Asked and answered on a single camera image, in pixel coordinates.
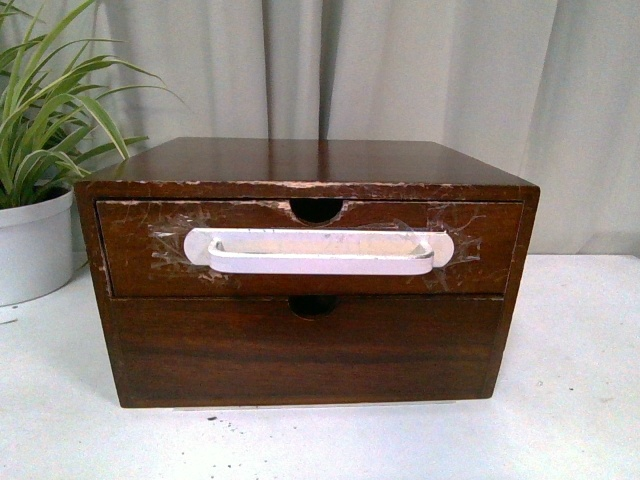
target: white tabletop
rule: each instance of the white tabletop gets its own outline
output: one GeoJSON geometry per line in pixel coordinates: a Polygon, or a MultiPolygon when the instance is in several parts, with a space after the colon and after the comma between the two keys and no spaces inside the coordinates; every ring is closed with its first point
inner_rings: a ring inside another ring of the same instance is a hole
{"type": "Polygon", "coordinates": [[[84,268],[0,308],[0,478],[637,479],[639,353],[640,259],[530,256],[490,400],[125,410],[84,268]]]}

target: wooden top surface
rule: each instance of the wooden top surface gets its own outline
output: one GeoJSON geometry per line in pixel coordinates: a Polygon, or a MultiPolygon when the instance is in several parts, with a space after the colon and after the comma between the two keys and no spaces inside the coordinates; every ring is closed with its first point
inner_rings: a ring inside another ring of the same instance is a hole
{"type": "Polygon", "coordinates": [[[85,181],[530,186],[433,142],[176,138],[85,181]]]}

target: plant pot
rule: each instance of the plant pot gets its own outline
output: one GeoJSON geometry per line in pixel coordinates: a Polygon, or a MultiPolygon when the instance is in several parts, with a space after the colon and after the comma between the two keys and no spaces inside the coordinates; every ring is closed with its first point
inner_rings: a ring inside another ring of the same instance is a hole
{"type": "Polygon", "coordinates": [[[71,279],[73,192],[0,210],[0,306],[46,295],[71,279]]]}

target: wooden box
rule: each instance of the wooden box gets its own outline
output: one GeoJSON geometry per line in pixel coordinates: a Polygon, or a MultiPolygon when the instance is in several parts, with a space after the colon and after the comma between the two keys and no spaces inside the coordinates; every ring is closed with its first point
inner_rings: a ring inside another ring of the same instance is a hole
{"type": "Polygon", "coordinates": [[[538,187],[427,142],[179,138],[76,185],[124,407],[487,398],[538,187]],[[221,273],[194,228],[446,232],[415,275],[221,273]]]}

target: drawer handle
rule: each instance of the drawer handle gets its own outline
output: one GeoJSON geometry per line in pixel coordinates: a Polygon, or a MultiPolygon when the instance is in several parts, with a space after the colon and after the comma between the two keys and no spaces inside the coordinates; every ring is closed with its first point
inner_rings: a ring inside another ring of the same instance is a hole
{"type": "Polygon", "coordinates": [[[422,275],[446,265],[446,232],[195,228],[187,258],[222,273],[422,275]]]}

